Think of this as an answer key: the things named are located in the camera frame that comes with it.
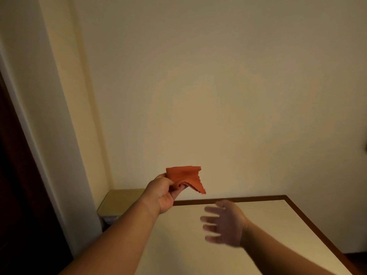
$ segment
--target forearm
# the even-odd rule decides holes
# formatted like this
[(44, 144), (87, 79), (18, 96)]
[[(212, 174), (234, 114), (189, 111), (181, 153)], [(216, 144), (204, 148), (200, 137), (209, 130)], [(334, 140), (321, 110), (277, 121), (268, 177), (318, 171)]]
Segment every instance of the forearm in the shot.
[(158, 214), (138, 200), (61, 274), (133, 275)]
[(244, 231), (241, 246), (264, 275), (333, 275), (287, 248), (253, 223)]

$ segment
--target table edge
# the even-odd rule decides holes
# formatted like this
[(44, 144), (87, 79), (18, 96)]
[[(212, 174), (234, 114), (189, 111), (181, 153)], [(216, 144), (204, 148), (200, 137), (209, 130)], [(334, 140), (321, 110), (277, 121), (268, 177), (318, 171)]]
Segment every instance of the table edge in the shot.
[[(256, 197), (240, 197), (240, 198), (226, 198), (235, 203), (241, 202), (263, 202), (263, 201), (278, 201), (284, 200), (287, 204), (297, 213), (297, 215), (305, 222), (305, 224), (314, 232), (314, 234), (328, 247), (328, 249), (337, 257), (338, 260), (349, 270), (353, 275), (361, 275), (360, 271), (351, 263), (351, 261), (329, 240), (320, 229), (296, 206), (295, 203), (287, 195), (275, 195), (275, 196), (256, 196)], [(218, 199), (200, 199), (200, 200), (182, 200), (175, 201), (173, 206), (183, 205), (206, 205), (212, 204), (216, 201), (223, 200)]]

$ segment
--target wall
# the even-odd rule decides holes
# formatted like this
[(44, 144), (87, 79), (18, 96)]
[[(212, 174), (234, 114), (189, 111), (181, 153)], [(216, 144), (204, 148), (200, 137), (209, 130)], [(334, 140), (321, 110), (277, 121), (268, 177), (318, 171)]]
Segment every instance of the wall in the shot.
[(201, 165), (367, 249), (367, 0), (75, 0), (115, 188)]
[(112, 182), (84, 47), (69, 0), (39, 0), (95, 207)]
[(0, 70), (73, 255), (101, 225), (38, 0), (0, 0)]

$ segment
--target orange cloth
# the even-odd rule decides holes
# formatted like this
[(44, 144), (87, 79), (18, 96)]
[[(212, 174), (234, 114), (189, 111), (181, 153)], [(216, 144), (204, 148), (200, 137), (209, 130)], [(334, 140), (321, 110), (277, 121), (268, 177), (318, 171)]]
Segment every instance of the orange cloth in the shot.
[(166, 177), (175, 183), (172, 186), (173, 189), (178, 189), (181, 184), (186, 184), (197, 192), (206, 194), (206, 191), (200, 181), (199, 171), (201, 171), (200, 166), (166, 168)]

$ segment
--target floor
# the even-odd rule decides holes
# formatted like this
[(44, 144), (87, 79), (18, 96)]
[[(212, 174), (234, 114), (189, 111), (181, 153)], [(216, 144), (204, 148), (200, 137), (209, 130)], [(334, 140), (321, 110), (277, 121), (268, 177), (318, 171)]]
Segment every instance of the floor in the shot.
[(367, 252), (346, 254), (346, 257), (364, 275), (367, 275)]

